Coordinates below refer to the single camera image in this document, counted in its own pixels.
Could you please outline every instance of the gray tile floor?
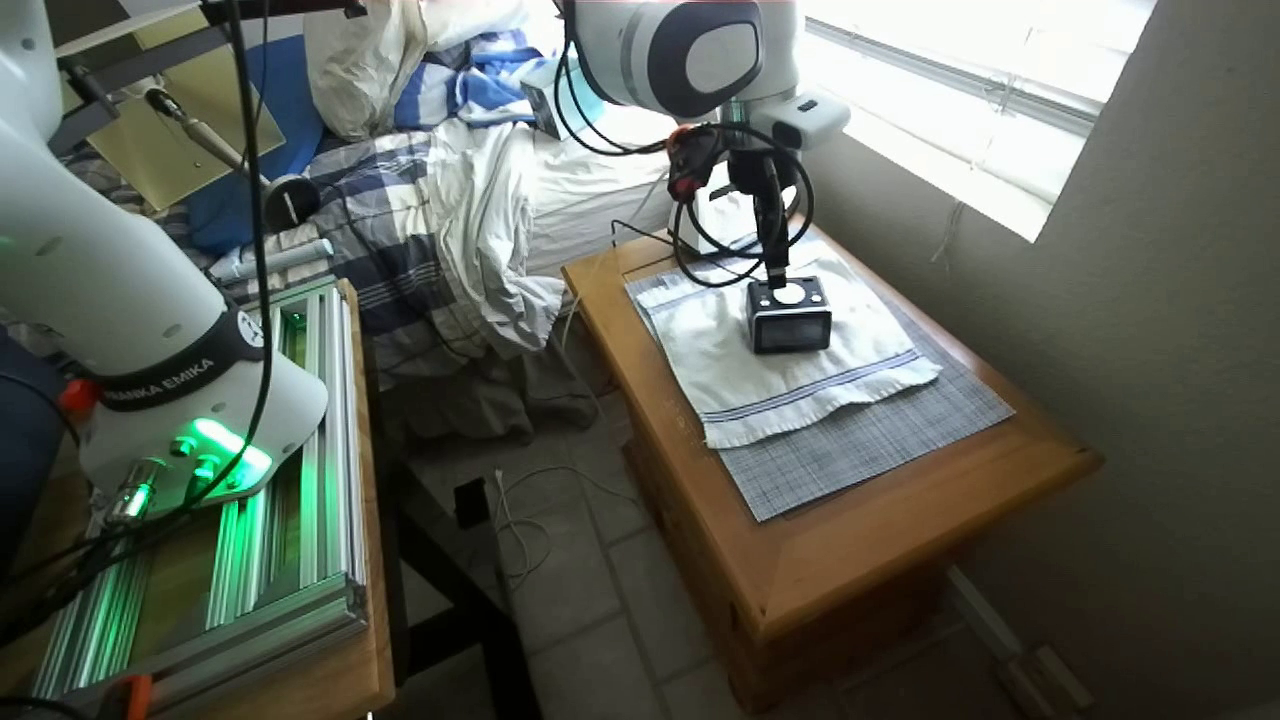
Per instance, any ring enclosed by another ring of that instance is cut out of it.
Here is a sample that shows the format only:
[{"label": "gray tile floor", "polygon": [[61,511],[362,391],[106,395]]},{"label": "gray tile floor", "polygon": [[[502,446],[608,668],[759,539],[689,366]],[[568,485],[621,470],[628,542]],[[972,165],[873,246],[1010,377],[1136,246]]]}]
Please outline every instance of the gray tile floor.
[{"label": "gray tile floor", "polygon": [[[429,444],[417,475],[445,499],[465,480],[491,480],[502,568],[547,720],[737,720],[743,712],[621,455],[628,413],[601,371],[588,385],[601,404],[593,429]],[[429,615],[445,598],[412,581],[407,607]],[[941,613],[916,644],[769,715],[1013,720],[990,668],[959,615]],[[421,670],[386,715],[491,715],[482,652]]]}]

